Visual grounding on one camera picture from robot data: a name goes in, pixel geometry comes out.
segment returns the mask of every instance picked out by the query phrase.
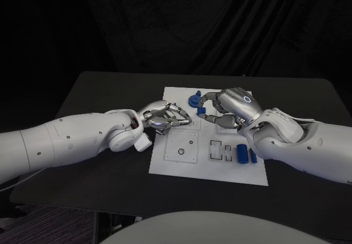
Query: robotic hand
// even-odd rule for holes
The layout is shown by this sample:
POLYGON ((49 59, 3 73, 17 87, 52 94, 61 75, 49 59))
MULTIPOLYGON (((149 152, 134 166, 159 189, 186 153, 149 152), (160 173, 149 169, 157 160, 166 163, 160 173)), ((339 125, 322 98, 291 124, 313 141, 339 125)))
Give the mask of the robotic hand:
POLYGON ((162 135, 170 127, 188 125, 185 110, 157 101, 139 113, 130 109, 78 114, 22 131, 0 134, 0 183, 39 169, 81 162, 110 148, 123 151, 134 145, 143 151, 152 141, 144 128, 162 135), (176 112, 185 119, 178 120, 176 112))
POLYGON ((228 129, 237 129, 263 159, 276 159, 332 181, 352 184, 352 128, 291 117, 279 108, 263 111, 242 88, 208 93, 198 107, 212 100, 218 117, 199 117, 228 129))

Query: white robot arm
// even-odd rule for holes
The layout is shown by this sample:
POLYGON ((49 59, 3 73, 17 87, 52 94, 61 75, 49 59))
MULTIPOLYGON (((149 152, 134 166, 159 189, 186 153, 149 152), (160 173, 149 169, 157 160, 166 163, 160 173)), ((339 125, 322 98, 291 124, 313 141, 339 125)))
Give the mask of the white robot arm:
POLYGON ((134 145, 143 151, 152 141, 146 127, 165 135, 170 127, 192 122, 185 110, 162 100, 137 113, 128 109, 78 114, 22 131, 0 134, 0 183, 43 168, 74 164, 110 148, 134 145), (185 119, 176 119, 176 112, 185 119))
POLYGON ((277 108, 263 111, 255 98, 241 88, 208 93, 199 100, 212 105, 221 117, 199 114, 206 121, 237 129, 263 159, 276 159, 332 181, 352 184, 352 128, 291 117, 277 108))

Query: black table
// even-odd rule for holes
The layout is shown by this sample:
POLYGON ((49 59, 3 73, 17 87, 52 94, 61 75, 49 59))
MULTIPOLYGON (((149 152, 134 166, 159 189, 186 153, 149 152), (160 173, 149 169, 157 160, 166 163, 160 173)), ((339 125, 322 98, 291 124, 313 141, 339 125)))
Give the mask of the black table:
MULTIPOLYGON (((84 72, 58 117, 139 110, 166 86, 251 90, 263 109, 352 126, 333 86, 323 79, 84 72)), ((146 130, 152 140, 154 132, 146 130)), ((46 169, 16 186, 13 202, 156 216, 185 210, 224 211, 263 218, 310 234, 352 239, 352 186, 267 160, 268 187, 149 174, 153 147, 139 153, 105 150, 94 159, 46 169)))

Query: blue object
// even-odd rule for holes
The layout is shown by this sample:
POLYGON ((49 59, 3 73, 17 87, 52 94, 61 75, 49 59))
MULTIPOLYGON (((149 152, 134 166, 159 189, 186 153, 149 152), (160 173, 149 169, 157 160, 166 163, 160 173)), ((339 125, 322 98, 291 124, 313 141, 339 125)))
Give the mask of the blue object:
POLYGON ((248 164, 248 150, 245 144, 237 145, 237 157, 238 157, 238 163, 240 164, 248 164))
POLYGON ((255 164, 257 163, 257 155, 255 155, 253 149, 250 149, 250 153, 251 153, 251 162, 255 164))
POLYGON ((206 109, 205 108, 198 108, 196 109, 196 115, 206 113, 206 109))
POLYGON ((199 99, 201 99, 201 91, 196 91, 196 94, 189 97, 189 106, 192 108, 198 107, 199 99))

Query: cable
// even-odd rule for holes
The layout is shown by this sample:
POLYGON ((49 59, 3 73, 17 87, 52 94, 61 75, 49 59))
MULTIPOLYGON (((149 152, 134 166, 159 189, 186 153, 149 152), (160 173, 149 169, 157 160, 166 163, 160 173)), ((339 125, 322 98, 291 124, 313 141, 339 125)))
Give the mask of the cable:
POLYGON ((45 169, 42 169, 40 171, 38 171, 38 172, 35 172, 33 174, 30 174, 22 181, 19 181, 16 184, 13 184, 12 186, 9 186, 9 187, 6 187, 6 188, 3 188, 2 190, 0 190, 0 192, 2 191, 4 191, 4 190, 7 190, 7 189, 10 189, 12 187, 15 187, 17 184, 20 184, 22 182, 25 182, 29 178, 32 178, 36 174, 39 174, 42 171, 43 171, 45 169))
POLYGON ((283 115, 286 115, 289 118, 297 120, 297 121, 304 121, 304 122, 316 122, 316 123, 323 123, 320 121, 316 121, 313 118, 296 118, 287 113, 284 113, 279 108, 273 108, 274 111, 280 112, 283 115))

